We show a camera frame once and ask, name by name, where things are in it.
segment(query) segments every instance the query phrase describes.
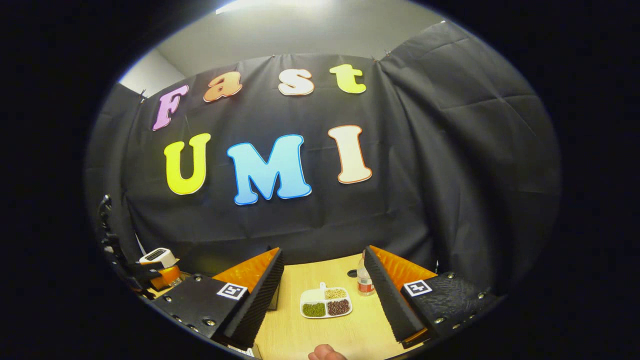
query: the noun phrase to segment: blue letter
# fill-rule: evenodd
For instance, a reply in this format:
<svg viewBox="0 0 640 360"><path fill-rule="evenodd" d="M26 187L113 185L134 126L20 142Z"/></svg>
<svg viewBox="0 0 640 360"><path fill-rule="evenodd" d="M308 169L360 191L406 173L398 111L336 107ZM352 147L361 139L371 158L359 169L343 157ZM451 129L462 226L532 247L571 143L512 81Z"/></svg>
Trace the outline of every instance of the blue letter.
<svg viewBox="0 0 640 360"><path fill-rule="evenodd" d="M278 196L282 199L307 196L311 186L305 183L300 163L300 146L305 139L300 135L279 137L273 144L269 162L265 163L250 143L239 143L227 150L227 155L236 166L238 195L234 201L238 205L249 205L258 201L258 194L251 190L251 181L262 196L270 200L276 179L280 176Z"/></svg>

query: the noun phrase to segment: divided plate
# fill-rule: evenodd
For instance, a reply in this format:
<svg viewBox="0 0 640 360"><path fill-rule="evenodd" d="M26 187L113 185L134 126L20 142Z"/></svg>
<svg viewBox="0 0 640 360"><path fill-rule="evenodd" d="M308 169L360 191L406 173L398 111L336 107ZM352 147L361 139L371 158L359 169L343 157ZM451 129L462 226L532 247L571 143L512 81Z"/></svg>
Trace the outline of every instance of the divided plate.
<svg viewBox="0 0 640 360"><path fill-rule="evenodd" d="M326 290L338 290L338 289L344 291L344 293L346 293L347 296L346 297L337 298L337 299L325 299L324 298L324 292ZM345 299L349 302L349 310L344 314L329 315L329 309L327 307L327 303L329 303L331 301L341 301L341 300L345 300ZM302 306L304 304L315 305L315 304L318 304L318 303L324 304L324 316L316 316L316 317L307 316L302 312ZM344 315L349 314L351 312L351 310L353 310L353 305L351 303L351 297L349 297L349 292L345 288L327 288L325 283L321 282L319 289L307 290L307 291L303 292L302 295L300 295L300 315L302 315L302 316L304 316L305 318L308 318L308 319L336 318L338 316L344 316Z"/></svg>

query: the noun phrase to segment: white wall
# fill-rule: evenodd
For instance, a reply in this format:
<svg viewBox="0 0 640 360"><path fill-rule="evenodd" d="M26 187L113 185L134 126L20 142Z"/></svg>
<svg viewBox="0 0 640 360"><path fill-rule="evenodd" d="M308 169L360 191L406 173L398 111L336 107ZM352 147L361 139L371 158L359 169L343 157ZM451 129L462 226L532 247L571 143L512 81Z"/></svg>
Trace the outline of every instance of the white wall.
<svg viewBox="0 0 640 360"><path fill-rule="evenodd" d="M144 95L150 97L185 78L158 50L154 49L133 65L120 79L120 83L137 93L147 89Z"/></svg>

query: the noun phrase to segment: pink letter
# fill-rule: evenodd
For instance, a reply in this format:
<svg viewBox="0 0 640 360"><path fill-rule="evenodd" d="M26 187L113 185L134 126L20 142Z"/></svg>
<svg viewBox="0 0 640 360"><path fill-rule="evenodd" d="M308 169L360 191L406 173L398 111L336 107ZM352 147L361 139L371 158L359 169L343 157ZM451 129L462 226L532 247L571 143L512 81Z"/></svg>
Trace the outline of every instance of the pink letter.
<svg viewBox="0 0 640 360"><path fill-rule="evenodd" d="M158 118L154 124L153 131L169 125L169 122L171 121L169 111L171 113L175 113L175 110L178 109L178 104L180 103L180 95L184 96L187 94L187 91L189 91L189 87L184 85L160 97L160 109L158 109Z"/></svg>

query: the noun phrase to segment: table surface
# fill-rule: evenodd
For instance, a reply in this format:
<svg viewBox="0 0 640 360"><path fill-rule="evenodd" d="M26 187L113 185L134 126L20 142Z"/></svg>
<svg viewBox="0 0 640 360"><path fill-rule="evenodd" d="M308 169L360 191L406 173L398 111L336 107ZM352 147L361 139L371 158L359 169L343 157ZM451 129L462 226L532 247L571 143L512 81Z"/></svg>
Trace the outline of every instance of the table surface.
<svg viewBox="0 0 640 360"><path fill-rule="evenodd" d="M287 265L280 281L278 307L267 311L255 343L264 360L307 360L320 344L329 344L349 360L388 359L412 348L396 342L382 310L378 294L358 294L355 269L361 254L317 263ZM353 310L336 318L308 319L300 315L300 295L320 287L343 287L351 297Z"/></svg>

